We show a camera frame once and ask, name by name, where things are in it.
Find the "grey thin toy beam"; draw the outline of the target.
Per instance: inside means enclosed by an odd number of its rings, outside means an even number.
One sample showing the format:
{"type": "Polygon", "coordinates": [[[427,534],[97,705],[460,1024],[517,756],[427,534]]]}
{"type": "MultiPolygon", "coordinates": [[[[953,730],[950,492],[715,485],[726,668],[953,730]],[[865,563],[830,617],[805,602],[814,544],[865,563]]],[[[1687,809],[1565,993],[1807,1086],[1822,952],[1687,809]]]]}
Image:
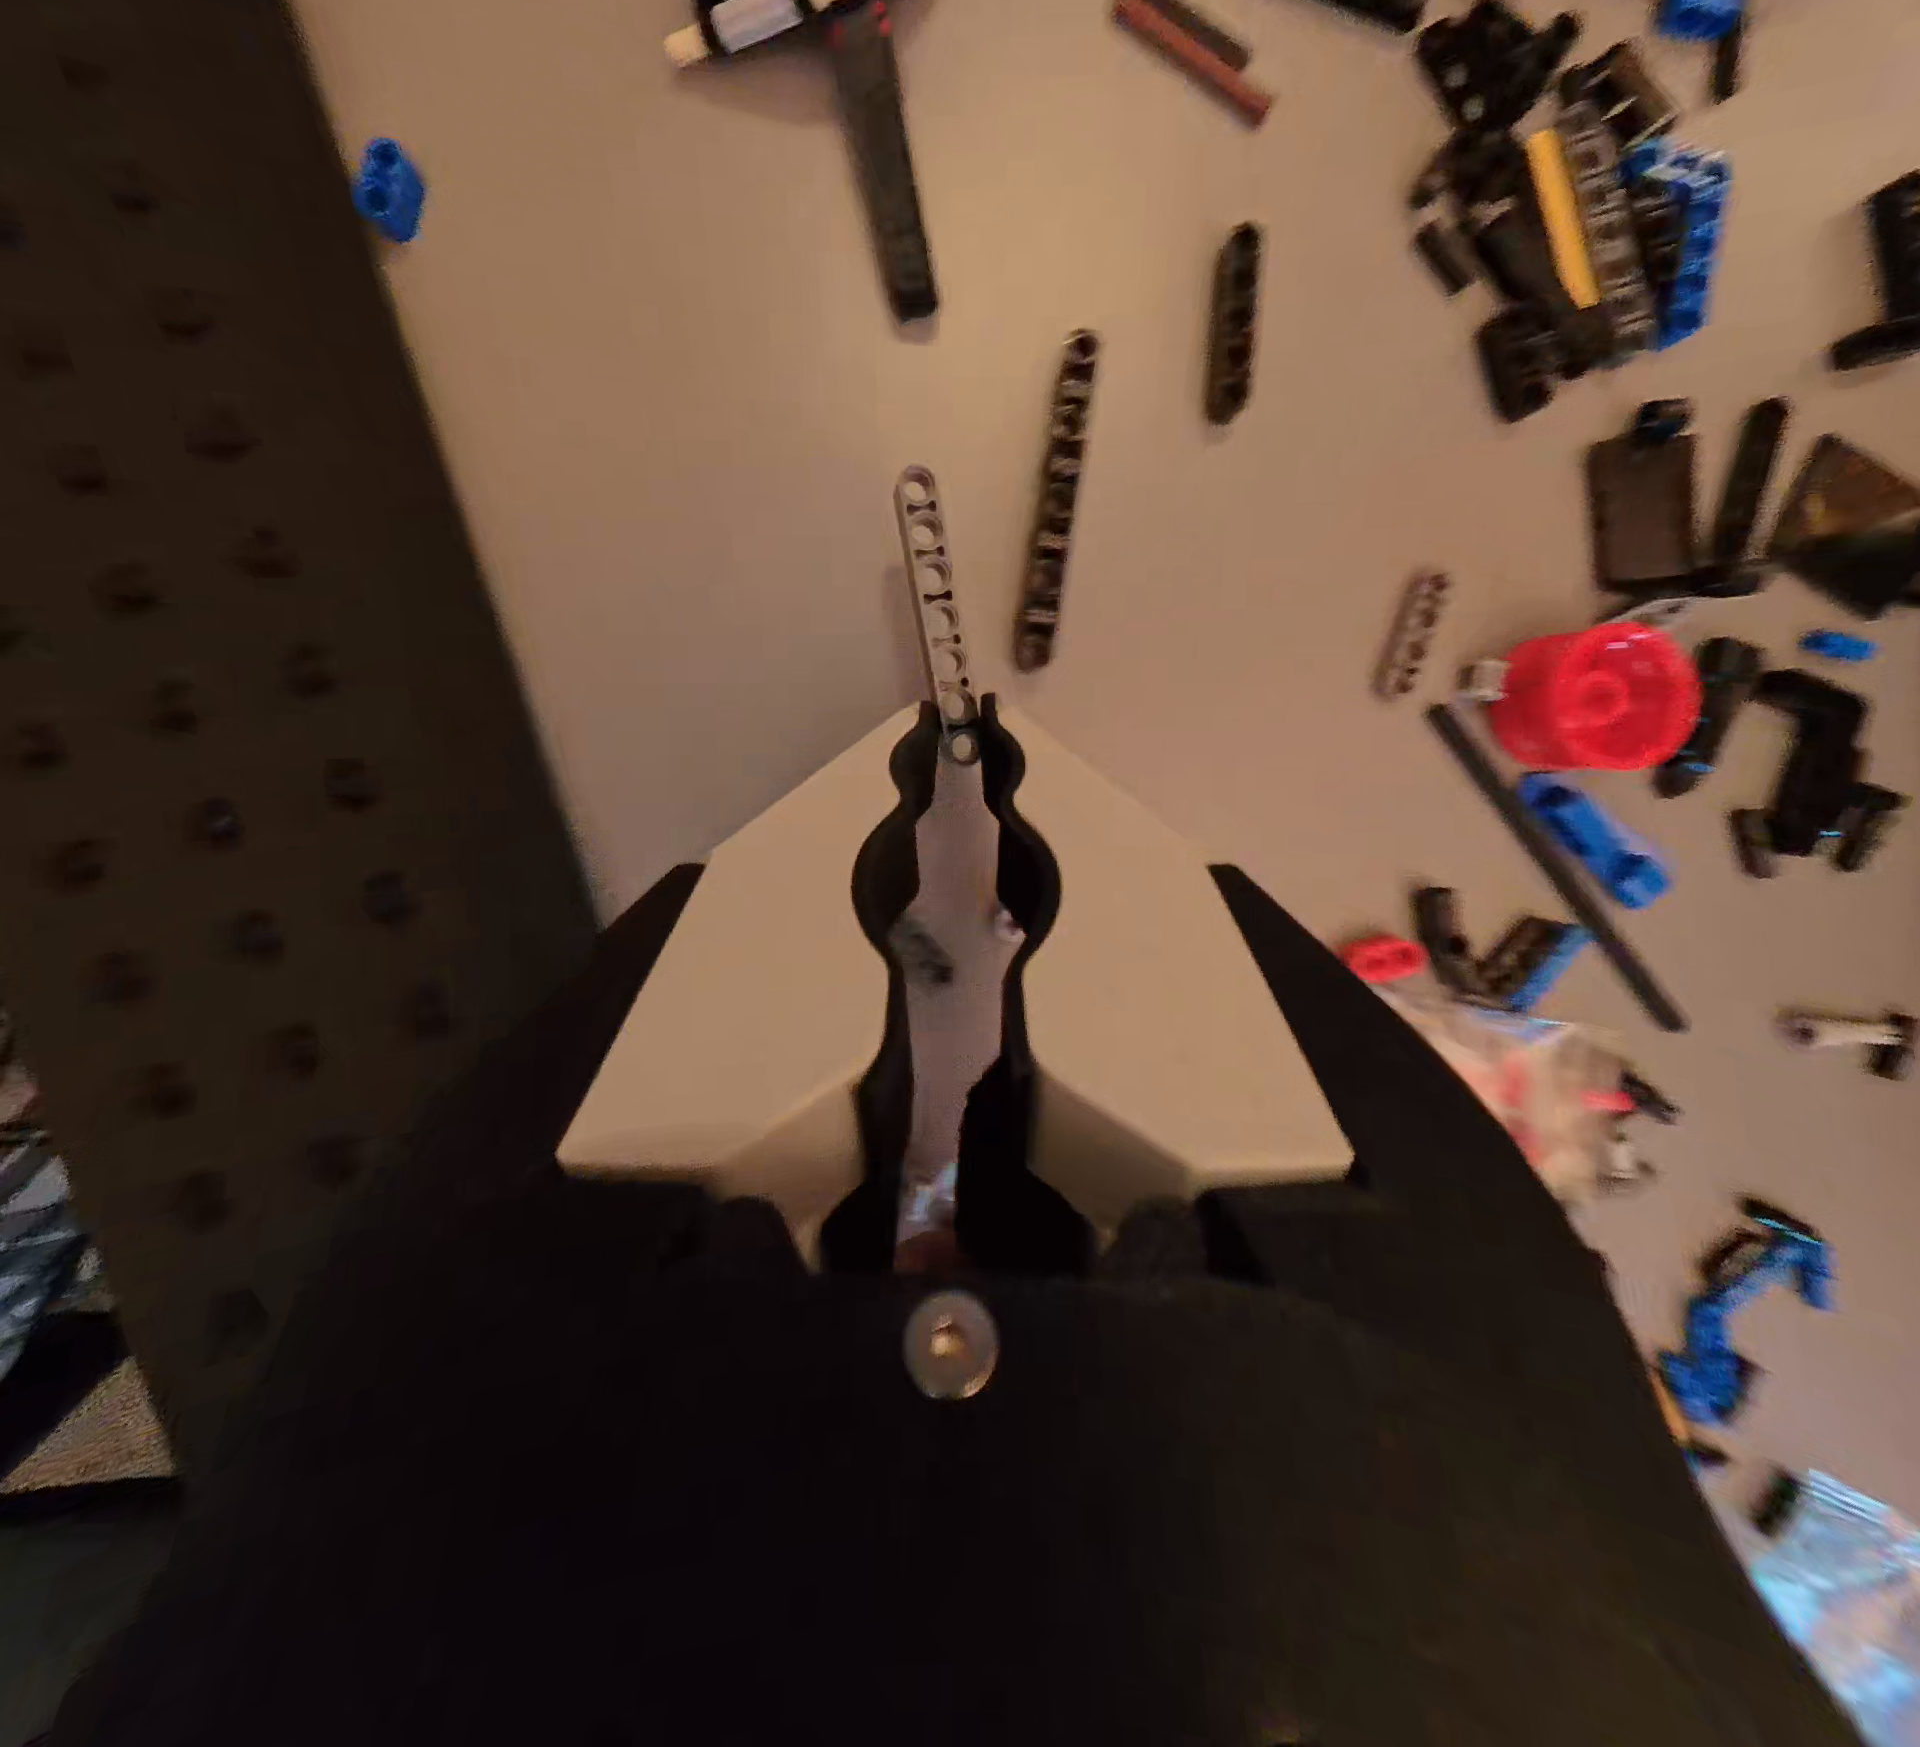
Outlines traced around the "grey thin toy beam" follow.
{"type": "Polygon", "coordinates": [[[963,610],[955,598],[949,514],[930,468],[900,469],[894,513],[921,703],[933,711],[949,762],[974,768],[982,762],[982,709],[972,686],[963,610]]]}

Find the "black panel with tab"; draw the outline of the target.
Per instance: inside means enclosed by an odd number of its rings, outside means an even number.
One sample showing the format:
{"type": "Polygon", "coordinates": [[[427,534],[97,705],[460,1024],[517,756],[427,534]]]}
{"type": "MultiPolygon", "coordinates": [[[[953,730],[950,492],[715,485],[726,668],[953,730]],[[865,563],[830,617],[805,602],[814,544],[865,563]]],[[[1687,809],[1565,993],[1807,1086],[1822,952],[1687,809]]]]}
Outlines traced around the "black panel with tab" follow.
{"type": "Polygon", "coordinates": [[[1648,600],[1693,584],[1695,454],[1691,398],[1654,398],[1582,462],[1599,594],[1648,600]]]}

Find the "red toy wheel hub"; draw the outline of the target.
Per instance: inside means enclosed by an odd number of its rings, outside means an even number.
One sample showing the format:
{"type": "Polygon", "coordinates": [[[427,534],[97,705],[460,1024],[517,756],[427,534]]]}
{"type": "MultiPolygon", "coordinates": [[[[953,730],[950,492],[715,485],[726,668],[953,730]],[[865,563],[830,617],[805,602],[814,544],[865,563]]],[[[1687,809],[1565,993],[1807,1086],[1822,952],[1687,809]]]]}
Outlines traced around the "red toy wheel hub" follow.
{"type": "Polygon", "coordinates": [[[1646,774],[1681,751],[1701,699],[1691,652],[1646,621],[1615,621],[1516,644],[1484,716],[1523,770],[1646,774]]]}

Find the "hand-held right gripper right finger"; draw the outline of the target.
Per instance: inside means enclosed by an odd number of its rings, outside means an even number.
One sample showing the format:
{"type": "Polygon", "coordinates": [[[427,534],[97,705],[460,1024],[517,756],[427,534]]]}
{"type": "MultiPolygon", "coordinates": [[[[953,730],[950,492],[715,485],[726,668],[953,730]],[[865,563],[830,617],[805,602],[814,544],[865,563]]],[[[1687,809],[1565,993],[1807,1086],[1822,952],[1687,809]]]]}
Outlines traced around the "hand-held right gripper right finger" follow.
{"type": "Polygon", "coordinates": [[[982,703],[1001,1043],[957,1137],[957,1248],[1086,1270],[1148,1204],[1336,1184],[1354,1150],[1203,853],[1038,723],[982,703]]]}

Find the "clear plastic parts bag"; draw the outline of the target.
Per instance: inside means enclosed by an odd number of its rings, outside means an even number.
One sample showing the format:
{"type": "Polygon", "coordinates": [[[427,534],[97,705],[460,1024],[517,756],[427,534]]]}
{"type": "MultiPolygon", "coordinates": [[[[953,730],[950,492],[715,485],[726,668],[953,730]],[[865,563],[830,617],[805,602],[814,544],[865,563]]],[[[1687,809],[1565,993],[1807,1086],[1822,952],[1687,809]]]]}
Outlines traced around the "clear plastic parts bag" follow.
{"type": "Polygon", "coordinates": [[[1565,1208],[1656,1182],[1637,1126],[1667,1126],[1676,1110],[1606,1037],[1441,993],[1388,991],[1385,1001],[1451,1065],[1565,1208]]]}
{"type": "Polygon", "coordinates": [[[1826,1473],[1731,1470],[1720,1522],[1855,1733],[1918,1742],[1918,1522],[1826,1473]]]}

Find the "short grey toy beam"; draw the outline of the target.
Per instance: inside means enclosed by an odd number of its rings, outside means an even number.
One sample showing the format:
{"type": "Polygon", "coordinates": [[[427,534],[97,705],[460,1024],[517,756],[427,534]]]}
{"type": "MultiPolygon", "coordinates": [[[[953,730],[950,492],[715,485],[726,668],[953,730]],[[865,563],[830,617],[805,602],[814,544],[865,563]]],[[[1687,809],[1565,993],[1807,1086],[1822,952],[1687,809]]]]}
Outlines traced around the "short grey toy beam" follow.
{"type": "Polygon", "coordinates": [[[1446,570],[1418,570],[1409,577],[1371,677],[1377,703],[1398,705],[1418,690],[1451,596],[1454,577],[1446,570]]]}

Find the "short black oval beam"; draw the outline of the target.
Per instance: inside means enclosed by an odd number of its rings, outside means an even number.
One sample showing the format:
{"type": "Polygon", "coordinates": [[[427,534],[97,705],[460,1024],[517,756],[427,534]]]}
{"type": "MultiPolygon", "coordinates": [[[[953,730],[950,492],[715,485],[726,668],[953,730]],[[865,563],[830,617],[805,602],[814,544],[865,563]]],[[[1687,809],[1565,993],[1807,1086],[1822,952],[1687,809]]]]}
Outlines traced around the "short black oval beam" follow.
{"type": "Polygon", "coordinates": [[[1710,534],[1710,561],[1714,564],[1747,561],[1789,415],[1791,403],[1782,396],[1765,396],[1743,415],[1710,534]]]}

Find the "black square toy panel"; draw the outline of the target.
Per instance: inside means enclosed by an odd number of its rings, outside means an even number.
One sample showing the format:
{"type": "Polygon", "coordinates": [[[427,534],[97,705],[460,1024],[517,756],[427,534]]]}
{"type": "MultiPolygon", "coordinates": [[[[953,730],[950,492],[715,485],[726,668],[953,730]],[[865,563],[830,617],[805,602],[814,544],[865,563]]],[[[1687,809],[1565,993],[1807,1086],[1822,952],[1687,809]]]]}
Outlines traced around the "black square toy panel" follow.
{"type": "Polygon", "coordinates": [[[1860,621],[1915,610],[1915,479],[1840,436],[1815,440],[1772,524],[1768,556],[1860,621]]]}

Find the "yellow toy axle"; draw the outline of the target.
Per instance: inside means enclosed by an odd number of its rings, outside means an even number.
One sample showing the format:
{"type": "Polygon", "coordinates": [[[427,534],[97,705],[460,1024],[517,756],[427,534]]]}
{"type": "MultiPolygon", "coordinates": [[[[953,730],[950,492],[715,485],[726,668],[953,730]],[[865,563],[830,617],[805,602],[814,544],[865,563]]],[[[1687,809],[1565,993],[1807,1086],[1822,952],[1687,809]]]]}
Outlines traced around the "yellow toy axle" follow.
{"type": "Polygon", "coordinates": [[[1566,295],[1576,312],[1595,309],[1599,305],[1599,284],[1559,134],[1554,128],[1541,128],[1527,135],[1523,156],[1532,200],[1561,295],[1566,295]]]}

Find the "black and blue pin cluster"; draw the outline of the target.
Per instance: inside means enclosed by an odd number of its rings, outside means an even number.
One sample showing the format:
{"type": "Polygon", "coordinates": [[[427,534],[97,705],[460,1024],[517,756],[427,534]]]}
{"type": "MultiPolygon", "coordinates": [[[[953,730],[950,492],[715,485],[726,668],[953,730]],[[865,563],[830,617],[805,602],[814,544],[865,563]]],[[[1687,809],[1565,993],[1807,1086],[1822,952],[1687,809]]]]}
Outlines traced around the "black and blue pin cluster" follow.
{"type": "Polygon", "coordinates": [[[1418,946],[1438,987],[1468,1005],[1539,1014],[1565,975],[1592,943],[1576,922],[1521,916],[1484,952],[1475,952],[1454,890],[1419,888],[1409,914],[1418,946]]]}

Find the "blue straight toy beam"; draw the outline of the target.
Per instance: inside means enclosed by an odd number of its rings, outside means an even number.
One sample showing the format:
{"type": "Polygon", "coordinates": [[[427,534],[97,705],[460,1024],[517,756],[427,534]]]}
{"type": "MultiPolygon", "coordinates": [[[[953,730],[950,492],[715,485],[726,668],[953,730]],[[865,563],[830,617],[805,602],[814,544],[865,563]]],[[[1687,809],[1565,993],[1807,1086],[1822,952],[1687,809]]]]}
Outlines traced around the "blue straight toy beam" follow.
{"type": "Polygon", "coordinates": [[[1553,843],[1624,911],[1643,914],[1672,892],[1663,859],[1570,775],[1528,774],[1516,780],[1521,805],[1553,843]]]}

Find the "black dimpled mat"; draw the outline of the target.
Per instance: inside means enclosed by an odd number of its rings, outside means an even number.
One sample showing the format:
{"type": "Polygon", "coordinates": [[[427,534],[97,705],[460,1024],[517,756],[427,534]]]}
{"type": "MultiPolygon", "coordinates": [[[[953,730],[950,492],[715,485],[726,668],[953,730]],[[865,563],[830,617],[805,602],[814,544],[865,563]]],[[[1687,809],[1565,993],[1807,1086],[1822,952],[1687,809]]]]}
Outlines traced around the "black dimpled mat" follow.
{"type": "Polygon", "coordinates": [[[195,1470],[594,920],[286,0],[2,84],[4,1011],[195,1470]]]}

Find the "blue and black brick cluster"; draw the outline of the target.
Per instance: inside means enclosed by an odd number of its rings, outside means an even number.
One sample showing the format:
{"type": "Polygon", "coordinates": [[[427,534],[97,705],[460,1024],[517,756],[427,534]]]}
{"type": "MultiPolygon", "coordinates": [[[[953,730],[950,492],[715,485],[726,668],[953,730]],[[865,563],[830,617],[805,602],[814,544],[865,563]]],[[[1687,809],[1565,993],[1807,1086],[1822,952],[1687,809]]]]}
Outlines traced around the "blue and black brick cluster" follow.
{"type": "Polygon", "coordinates": [[[1810,1312],[1830,1312],[1833,1248],[1819,1228],[1785,1208],[1744,1198],[1737,1227],[1700,1262],[1676,1348],[1656,1352],[1651,1362],[1681,1421],[1729,1427],[1747,1408],[1762,1370],[1737,1350],[1736,1323],[1749,1304],[1777,1288],[1810,1312]]]}

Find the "blue angled toy beam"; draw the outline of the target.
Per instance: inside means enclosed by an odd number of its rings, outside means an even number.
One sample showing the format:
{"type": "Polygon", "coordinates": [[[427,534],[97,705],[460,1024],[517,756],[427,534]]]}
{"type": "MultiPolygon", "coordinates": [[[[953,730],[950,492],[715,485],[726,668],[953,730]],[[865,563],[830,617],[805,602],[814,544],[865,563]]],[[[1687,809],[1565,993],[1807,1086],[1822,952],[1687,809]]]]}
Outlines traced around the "blue angled toy beam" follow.
{"type": "Polygon", "coordinates": [[[1712,321],[1720,233],[1733,200],[1736,164],[1654,139],[1625,155],[1631,224],[1651,289],[1651,347],[1669,352],[1712,321]]]}

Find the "pile of black toy beams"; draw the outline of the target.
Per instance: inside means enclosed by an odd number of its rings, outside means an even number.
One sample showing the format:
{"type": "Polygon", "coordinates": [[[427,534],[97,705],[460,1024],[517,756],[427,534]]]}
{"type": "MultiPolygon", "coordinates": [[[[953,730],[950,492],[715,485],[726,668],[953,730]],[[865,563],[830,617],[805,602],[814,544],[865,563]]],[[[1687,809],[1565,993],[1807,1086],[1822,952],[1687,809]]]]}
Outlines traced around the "pile of black toy beams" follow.
{"type": "Polygon", "coordinates": [[[1449,295],[1476,282],[1491,292],[1475,347],[1491,406],[1509,424],[1545,410],[1565,385],[1662,353],[1624,162],[1651,139],[1695,146],[1634,44],[1576,63],[1579,39],[1571,12],[1535,25],[1509,0],[1475,0],[1432,20],[1412,46],[1451,127],[1409,196],[1412,246],[1449,295]],[[1559,134],[1570,159],[1599,284],[1587,312],[1561,295],[1532,200],[1523,141],[1541,128],[1559,134]]]}

